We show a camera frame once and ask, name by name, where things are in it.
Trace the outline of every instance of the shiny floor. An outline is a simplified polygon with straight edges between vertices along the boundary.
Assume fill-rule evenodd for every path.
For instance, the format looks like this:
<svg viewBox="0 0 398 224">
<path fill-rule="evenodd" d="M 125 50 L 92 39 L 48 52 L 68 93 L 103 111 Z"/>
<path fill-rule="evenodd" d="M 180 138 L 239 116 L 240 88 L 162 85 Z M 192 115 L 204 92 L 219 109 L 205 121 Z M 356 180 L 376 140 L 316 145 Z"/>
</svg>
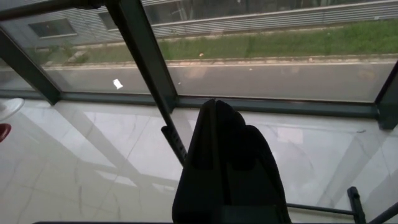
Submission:
<svg viewBox="0 0 398 224">
<path fill-rule="evenodd" d="M 350 210 L 346 190 L 356 186 L 370 221 L 398 201 L 398 129 L 380 131 L 373 120 L 242 114 L 268 140 L 289 203 Z M 173 112 L 186 147 L 197 115 Z M 27 100 L 3 123 L 12 130 L 0 143 L 1 223 L 172 221 L 182 167 L 160 132 L 157 108 Z M 353 222 L 294 209 L 290 216 Z"/>
</svg>

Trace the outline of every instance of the asphalt road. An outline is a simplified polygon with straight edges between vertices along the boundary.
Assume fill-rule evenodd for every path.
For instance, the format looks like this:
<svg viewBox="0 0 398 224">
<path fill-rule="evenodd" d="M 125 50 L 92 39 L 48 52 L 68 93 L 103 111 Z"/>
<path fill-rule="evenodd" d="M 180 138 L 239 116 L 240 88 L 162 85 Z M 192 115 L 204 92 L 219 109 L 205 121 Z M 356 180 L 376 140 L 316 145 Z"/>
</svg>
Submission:
<svg viewBox="0 0 398 224">
<path fill-rule="evenodd" d="M 180 95 L 374 101 L 394 62 L 169 67 Z M 63 91 L 149 93 L 137 68 L 48 70 Z M 0 71 L 1 89 L 29 86 Z M 117 89 L 113 80 L 123 87 Z"/>
</svg>

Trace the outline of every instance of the black foot stand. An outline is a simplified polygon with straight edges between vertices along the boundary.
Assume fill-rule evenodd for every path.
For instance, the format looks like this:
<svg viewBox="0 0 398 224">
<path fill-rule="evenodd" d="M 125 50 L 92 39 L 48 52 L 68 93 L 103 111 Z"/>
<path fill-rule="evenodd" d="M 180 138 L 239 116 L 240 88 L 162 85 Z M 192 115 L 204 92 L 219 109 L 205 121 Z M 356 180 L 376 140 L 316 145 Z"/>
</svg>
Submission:
<svg viewBox="0 0 398 224">
<path fill-rule="evenodd" d="M 350 187 L 347 190 L 349 197 L 349 203 L 351 204 L 351 209 L 354 212 L 355 224 L 366 224 L 365 213 L 362 209 L 361 199 L 356 187 Z"/>
</svg>

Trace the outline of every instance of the seat nose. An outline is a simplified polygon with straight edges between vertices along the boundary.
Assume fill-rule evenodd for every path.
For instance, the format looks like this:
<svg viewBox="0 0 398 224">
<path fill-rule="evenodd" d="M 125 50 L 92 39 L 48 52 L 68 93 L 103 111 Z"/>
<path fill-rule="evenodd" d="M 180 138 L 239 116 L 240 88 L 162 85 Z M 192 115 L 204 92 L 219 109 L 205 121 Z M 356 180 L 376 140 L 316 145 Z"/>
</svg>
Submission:
<svg viewBox="0 0 398 224">
<path fill-rule="evenodd" d="M 10 124 L 0 124 L 0 142 L 2 142 L 11 131 Z"/>
</svg>

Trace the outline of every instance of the glass wall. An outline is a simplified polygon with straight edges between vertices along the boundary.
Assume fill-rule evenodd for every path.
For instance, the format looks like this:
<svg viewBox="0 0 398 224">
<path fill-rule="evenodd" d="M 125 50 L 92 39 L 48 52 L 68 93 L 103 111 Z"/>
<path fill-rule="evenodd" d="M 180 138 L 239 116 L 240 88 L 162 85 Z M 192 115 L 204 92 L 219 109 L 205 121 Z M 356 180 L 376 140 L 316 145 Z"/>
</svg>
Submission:
<svg viewBox="0 0 398 224">
<path fill-rule="evenodd" d="M 75 35 L 55 32 L 65 24 Z M 149 94 L 119 31 L 108 31 L 96 11 L 69 9 L 1 25 L 62 91 Z"/>
<path fill-rule="evenodd" d="M 180 4 L 192 7 L 188 17 L 203 19 L 296 9 L 298 2 L 300 7 L 347 3 L 186 0 Z M 214 28 L 209 36 L 176 36 L 158 43 L 179 95 L 373 102 L 397 60 L 398 44 L 393 41 L 398 40 L 397 26 L 397 19 L 379 19 L 228 35 Z"/>
<path fill-rule="evenodd" d="M 33 88 L 0 58 L 0 90 L 33 90 Z"/>
</svg>

